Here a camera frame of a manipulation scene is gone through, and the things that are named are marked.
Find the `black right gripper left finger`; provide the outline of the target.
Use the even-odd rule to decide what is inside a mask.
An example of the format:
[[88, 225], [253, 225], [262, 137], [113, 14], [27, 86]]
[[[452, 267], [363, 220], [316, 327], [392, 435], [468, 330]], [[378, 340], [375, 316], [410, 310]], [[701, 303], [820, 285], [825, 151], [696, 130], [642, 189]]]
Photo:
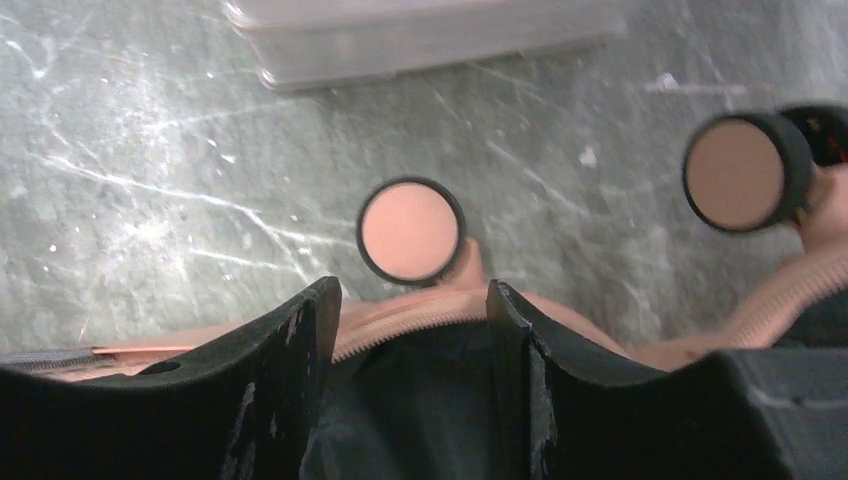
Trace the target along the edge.
[[296, 479], [320, 410], [341, 289], [275, 310], [136, 375], [1, 374], [5, 479]]

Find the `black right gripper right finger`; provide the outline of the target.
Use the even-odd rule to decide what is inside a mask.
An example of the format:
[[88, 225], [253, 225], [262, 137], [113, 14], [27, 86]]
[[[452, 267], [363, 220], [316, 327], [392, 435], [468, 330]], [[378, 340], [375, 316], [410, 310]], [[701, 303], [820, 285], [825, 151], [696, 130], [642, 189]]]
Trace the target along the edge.
[[847, 352], [721, 350], [664, 372], [486, 298], [498, 461], [512, 479], [843, 479]]

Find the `white plastic drawer organizer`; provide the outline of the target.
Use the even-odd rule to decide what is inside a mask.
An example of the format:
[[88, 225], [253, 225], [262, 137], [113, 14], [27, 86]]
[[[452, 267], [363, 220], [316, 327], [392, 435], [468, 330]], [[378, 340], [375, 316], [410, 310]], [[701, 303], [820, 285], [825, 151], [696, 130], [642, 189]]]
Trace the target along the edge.
[[636, 1], [226, 1], [262, 81], [301, 90], [548, 50], [627, 28]]

